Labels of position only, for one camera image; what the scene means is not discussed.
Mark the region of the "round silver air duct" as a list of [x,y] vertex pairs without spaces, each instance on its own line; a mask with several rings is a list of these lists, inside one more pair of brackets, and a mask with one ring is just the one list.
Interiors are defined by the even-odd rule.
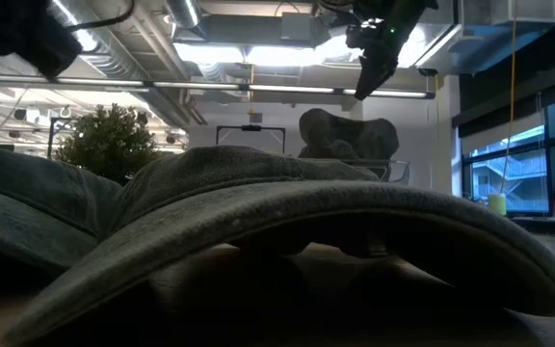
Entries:
[[197,0],[165,0],[172,22],[180,28],[191,29],[200,24]]

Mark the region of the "green potted plant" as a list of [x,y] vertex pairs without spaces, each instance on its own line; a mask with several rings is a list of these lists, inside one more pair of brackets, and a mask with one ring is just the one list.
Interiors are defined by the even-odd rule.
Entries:
[[147,114],[132,107],[98,105],[76,121],[54,158],[124,185],[159,157],[147,122]]

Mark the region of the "dark window sill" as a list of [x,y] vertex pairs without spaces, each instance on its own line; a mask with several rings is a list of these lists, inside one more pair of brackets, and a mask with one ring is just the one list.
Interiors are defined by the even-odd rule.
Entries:
[[511,217],[510,220],[531,233],[555,236],[555,217]]

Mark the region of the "clear plastic bin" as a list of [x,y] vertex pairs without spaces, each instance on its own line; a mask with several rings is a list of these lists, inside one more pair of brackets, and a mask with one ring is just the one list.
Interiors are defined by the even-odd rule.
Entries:
[[380,181],[408,186],[410,183],[410,163],[401,160],[343,160],[350,166],[366,169]]

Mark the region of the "long ceiling light strip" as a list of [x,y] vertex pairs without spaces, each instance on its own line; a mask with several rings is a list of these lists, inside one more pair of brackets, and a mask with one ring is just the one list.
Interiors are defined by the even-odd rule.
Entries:
[[148,89],[185,89],[200,91],[221,92],[266,92],[266,93],[309,93],[354,96],[355,89],[328,88],[328,87],[306,87],[286,85],[266,85],[249,83],[204,83],[204,82],[181,82],[181,81],[150,81],[150,80],[118,80],[118,79],[95,79],[63,77],[46,79],[38,76],[6,75],[0,74],[0,84],[4,85],[61,85],[63,88],[79,86],[83,88],[111,88],[124,90],[148,90]]

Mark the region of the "yellow-green cup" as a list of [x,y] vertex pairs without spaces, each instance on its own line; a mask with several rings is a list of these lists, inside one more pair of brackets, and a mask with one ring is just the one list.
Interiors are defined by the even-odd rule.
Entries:
[[491,211],[505,216],[507,214],[507,200],[503,193],[488,194],[488,207]]

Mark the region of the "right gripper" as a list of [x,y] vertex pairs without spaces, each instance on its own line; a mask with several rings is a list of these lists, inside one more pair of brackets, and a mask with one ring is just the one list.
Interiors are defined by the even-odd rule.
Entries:
[[361,70],[355,99],[363,100],[392,77],[397,69],[399,51],[396,32],[384,19],[372,17],[348,25],[346,44],[351,49],[359,50]]

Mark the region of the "grey ceiling unit box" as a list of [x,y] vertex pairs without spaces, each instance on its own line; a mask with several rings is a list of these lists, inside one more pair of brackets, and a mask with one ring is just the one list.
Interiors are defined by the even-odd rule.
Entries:
[[316,47],[330,39],[329,29],[308,13],[281,15],[280,41],[286,46]]

